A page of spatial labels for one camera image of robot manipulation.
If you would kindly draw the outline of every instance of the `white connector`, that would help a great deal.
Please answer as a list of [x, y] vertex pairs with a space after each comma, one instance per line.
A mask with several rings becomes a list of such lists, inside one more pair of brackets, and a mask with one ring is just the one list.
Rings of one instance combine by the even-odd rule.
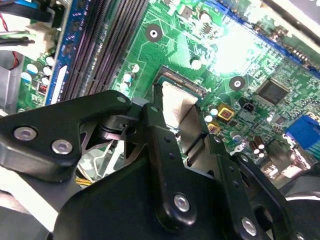
[[31, 35], [28, 37], [34, 43], [28, 46], [19, 46], [16, 51], [36, 61], [42, 54], [55, 46], [57, 29], [50, 28], [42, 22], [37, 22], [25, 27]]

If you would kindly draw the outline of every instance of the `motherboard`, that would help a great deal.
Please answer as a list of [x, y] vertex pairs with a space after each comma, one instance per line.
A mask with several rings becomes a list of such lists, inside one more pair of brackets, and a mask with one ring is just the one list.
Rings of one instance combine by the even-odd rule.
[[[265, 154], [255, 154], [253, 141], [286, 143], [296, 120], [320, 113], [319, 46], [280, 25], [259, 0], [79, 0], [71, 6], [46, 98], [40, 70], [36, 79], [21, 81], [18, 111], [107, 89], [152, 101], [160, 83], [164, 113], [179, 115], [168, 124], [172, 131], [179, 132], [189, 110], [184, 105], [197, 105], [229, 153], [256, 161]], [[50, 54], [36, 62], [46, 66]]]

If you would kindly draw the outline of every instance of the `black plastic bracket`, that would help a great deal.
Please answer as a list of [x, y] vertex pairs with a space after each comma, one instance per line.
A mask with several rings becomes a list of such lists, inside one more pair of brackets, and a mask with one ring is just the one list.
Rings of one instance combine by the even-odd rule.
[[[74, 174], [82, 156], [80, 126], [125, 114], [131, 106], [126, 96], [111, 90], [3, 117], [0, 166], [49, 182], [65, 181]], [[19, 127], [32, 128], [36, 137], [29, 141], [15, 138], [14, 131]], [[55, 153], [52, 144], [56, 140], [71, 143], [72, 152]]]

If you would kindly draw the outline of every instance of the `white label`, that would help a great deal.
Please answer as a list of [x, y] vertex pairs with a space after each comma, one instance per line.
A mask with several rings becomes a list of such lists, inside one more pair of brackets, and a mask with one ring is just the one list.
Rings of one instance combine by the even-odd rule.
[[66, 72], [67, 72], [67, 65], [63, 66], [59, 71], [58, 78], [56, 80], [55, 88], [54, 88], [52, 99], [51, 99], [51, 104], [56, 104], [58, 101], [58, 97], [62, 88], [62, 83], [64, 82], [64, 79], [65, 79]]

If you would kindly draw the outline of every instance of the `yellow component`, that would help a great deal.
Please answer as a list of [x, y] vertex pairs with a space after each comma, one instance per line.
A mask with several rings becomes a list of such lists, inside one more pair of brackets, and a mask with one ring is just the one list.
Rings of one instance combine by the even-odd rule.
[[218, 106], [218, 116], [226, 121], [229, 121], [235, 115], [235, 111], [227, 104], [221, 103]]
[[212, 121], [208, 124], [208, 129], [210, 131], [211, 134], [218, 134], [221, 130], [221, 127], [219, 126], [219, 124], [215, 121]]

